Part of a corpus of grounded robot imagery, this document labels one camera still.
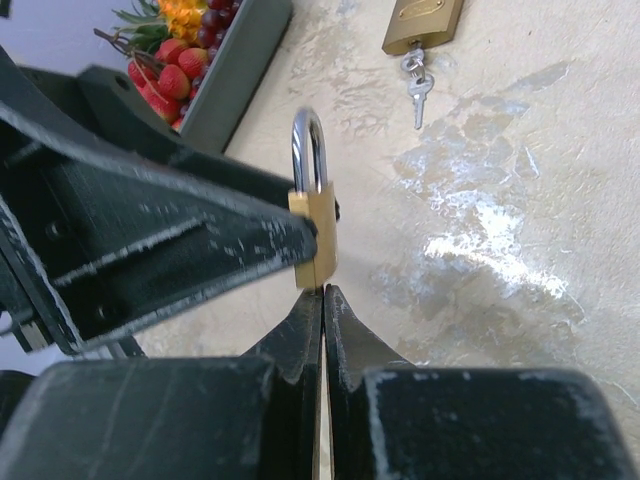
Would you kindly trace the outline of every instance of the padlock shackle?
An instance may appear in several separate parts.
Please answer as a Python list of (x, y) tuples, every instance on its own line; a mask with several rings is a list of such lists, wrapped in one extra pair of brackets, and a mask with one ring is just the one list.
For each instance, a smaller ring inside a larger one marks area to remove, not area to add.
[(309, 159), (307, 158), (308, 139), (311, 137), (313, 151), (313, 171), (316, 191), (322, 192), (322, 186), (329, 183), (327, 175), (327, 153), (324, 146), (322, 125), (316, 112), (310, 107), (298, 110), (293, 120), (291, 151), (293, 154), (293, 179), (298, 192), (310, 192)]

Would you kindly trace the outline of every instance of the red strawberry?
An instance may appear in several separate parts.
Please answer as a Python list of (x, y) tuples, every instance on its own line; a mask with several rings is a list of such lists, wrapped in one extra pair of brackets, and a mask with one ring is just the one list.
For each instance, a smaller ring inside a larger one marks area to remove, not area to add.
[(180, 130), (180, 126), (182, 125), (182, 117), (180, 117), (178, 120), (176, 120), (175, 122), (173, 122), (171, 124), (171, 128), (173, 128), (174, 130), (178, 131)]
[(178, 65), (191, 80), (202, 73), (202, 69), (207, 66), (208, 62), (207, 51), (203, 48), (190, 48), (178, 57)]
[(173, 65), (178, 64), (178, 57), (182, 52), (189, 48), (189, 44), (179, 38), (170, 38), (160, 44), (158, 53), (156, 54), (159, 59), (165, 63), (171, 63)]
[(129, 66), (127, 67), (127, 73), (129, 74), (129, 78), (138, 87), (144, 87), (146, 85), (147, 80), (145, 80), (144, 77), (147, 77), (147, 79), (149, 80), (156, 80), (155, 74), (149, 67), (136, 64), (136, 62), (129, 63)]
[(191, 82), (177, 65), (167, 65), (158, 78), (160, 93), (167, 97), (182, 100), (189, 95)]
[(167, 98), (159, 93), (158, 82), (152, 80), (145, 85), (142, 96), (153, 110), (165, 119), (167, 123), (173, 123), (180, 115), (182, 104), (173, 98)]

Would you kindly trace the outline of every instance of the gray tray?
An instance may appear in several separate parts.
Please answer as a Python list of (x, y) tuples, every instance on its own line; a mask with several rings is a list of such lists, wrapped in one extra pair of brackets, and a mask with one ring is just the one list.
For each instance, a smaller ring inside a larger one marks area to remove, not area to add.
[(206, 153), (225, 150), (292, 9), (291, 0), (244, 0), (179, 130), (190, 146)]

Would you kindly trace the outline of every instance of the red grape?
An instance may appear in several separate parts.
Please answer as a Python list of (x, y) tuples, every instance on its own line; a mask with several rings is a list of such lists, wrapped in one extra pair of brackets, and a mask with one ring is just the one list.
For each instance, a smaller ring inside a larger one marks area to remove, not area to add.
[(226, 30), (218, 30), (218, 33), (216, 33), (216, 40), (211, 45), (220, 47), (220, 45), (222, 45), (222, 41), (224, 40), (224, 36), (226, 34), (227, 34)]
[(218, 16), (220, 17), (222, 28), (229, 28), (233, 22), (233, 18), (235, 17), (231, 12), (231, 9), (220, 10), (220, 12), (218, 12)]
[(209, 49), (207, 50), (207, 55), (209, 56), (209, 62), (213, 62), (213, 59), (216, 58), (217, 54), (218, 54), (218, 47), (216, 47), (215, 45), (209, 47)]
[(204, 12), (201, 22), (203, 27), (212, 30), (214, 34), (220, 29), (220, 25), (222, 24), (218, 10), (207, 10)]
[(207, 5), (211, 10), (222, 10), (231, 5), (232, 0), (207, 0)]
[(208, 28), (200, 27), (200, 29), (198, 30), (198, 42), (200, 42), (200, 45), (202, 45), (204, 48), (209, 48), (211, 45), (213, 45), (216, 42), (217, 38), (218, 37), (216, 32), (212, 32)]

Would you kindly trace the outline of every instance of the brass padlock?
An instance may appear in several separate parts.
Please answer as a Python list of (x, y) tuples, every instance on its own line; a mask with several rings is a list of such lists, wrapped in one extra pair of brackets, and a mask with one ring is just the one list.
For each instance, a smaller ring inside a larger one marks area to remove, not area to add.
[[(307, 158), (308, 137), (311, 137), (315, 188), (309, 180)], [(291, 137), (295, 189), (289, 192), (289, 210), (310, 218), (318, 229), (318, 251), (310, 262), (296, 265), (298, 288), (321, 287), (338, 266), (335, 195), (333, 182), (327, 177), (327, 157), (322, 125), (310, 108), (298, 110)]]
[(403, 55), (415, 45), (435, 47), (453, 39), (464, 0), (397, 0), (382, 50)]

